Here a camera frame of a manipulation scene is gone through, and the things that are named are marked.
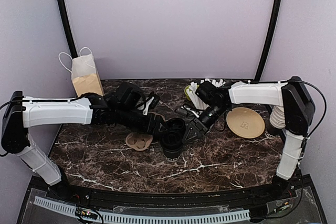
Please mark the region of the brown pulp cup carrier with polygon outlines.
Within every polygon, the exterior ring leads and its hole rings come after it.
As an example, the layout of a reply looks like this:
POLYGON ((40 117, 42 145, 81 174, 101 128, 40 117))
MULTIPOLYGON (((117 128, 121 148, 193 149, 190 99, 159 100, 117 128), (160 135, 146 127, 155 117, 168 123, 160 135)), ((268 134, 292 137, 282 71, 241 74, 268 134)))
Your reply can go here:
POLYGON ((147 150, 152 144, 152 142, 160 140, 160 139, 154 138, 153 135, 145 134, 139 131, 140 126, 141 126, 141 121, 143 120, 144 117, 145 115, 141 113, 140 115, 137 115, 136 117, 132 118, 131 121, 127 125, 127 127, 131 130, 131 133, 129 133, 127 137, 125 138, 125 143, 128 147, 138 152, 147 150))

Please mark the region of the single black lid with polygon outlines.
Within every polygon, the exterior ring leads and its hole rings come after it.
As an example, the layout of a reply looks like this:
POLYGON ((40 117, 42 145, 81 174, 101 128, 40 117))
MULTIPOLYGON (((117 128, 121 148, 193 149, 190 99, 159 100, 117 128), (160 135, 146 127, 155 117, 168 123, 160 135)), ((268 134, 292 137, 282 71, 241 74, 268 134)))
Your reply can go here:
POLYGON ((176 151, 183 146, 182 137, 176 131, 169 131, 162 136, 160 140, 161 146, 166 151, 176 151))

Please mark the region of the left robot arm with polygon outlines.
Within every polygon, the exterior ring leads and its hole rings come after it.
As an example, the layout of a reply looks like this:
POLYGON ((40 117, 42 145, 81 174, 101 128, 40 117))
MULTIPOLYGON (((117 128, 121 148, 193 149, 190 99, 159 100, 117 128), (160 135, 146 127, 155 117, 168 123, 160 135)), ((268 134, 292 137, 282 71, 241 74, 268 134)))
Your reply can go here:
POLYGON ((144 114, 156 107, 160 98, 155 93, 148 97, 132 83, 123 82, 104 96, 85 93, 77 98, 42 99, 13 93, 3 106, 1 146, 6 154, 17 155, 63 201, 74 197, 74 189, 66 177, 38 147, 29 135, 29 128, 52 124, 123 125, 136 132, 160 137, 168 132, 162 116, 144 114))

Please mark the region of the stack of black lids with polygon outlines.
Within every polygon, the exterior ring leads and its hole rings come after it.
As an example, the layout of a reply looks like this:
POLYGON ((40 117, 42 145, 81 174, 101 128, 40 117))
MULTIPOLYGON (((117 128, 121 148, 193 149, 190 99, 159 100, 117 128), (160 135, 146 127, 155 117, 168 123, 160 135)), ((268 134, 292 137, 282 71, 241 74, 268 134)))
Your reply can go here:
POLYGON ((173 118, 166 121, 166 126, 170 131, 178 132, 179 134, 184 134, 186 130, 185 121, 181 118, 173 118))

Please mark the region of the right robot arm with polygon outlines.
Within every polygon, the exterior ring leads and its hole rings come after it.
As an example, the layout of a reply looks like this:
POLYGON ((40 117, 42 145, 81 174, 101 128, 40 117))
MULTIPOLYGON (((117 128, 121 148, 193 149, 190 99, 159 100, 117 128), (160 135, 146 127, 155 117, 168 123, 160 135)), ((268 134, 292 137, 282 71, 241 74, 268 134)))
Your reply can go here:
POLYGON ((278 200, 287 193, 288 184, 285 180, 293 176, 312 132, 310 126, 316 106, 306 85, 297 76, 278 82, 227 82, 220 87, 204 81, 196 89, 196 95, 208 107, 187 124, 182 143, 201 139, 233 105, 272 106, 267 131, 283 131, 286 138, 275 175, 279 180, 268 187, 269 197, 278 200))

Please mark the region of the stack of paper cups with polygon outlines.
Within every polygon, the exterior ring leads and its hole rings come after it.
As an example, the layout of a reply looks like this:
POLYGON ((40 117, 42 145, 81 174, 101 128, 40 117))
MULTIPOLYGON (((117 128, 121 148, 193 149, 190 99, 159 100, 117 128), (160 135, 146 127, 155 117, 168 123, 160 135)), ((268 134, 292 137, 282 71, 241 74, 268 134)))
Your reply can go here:
POLYGON ((266 135, 269 138, 274 138, 286 127, 284 108, 275 106, 270 114, 269 120, 266 123, 266 135))

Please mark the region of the black paper coffee cup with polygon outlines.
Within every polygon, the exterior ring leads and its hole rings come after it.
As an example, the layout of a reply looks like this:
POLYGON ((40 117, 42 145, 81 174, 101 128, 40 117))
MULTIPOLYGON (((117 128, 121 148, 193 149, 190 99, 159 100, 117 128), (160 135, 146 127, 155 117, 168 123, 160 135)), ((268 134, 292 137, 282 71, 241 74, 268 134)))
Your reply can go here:
POLYGON ((175 150, 169 150, 166 148, 163 149, 163 154, 165 155, 166 159, 170 162, 177 161, 181 152, 182 152, 182 148, 178 148, 175 150))

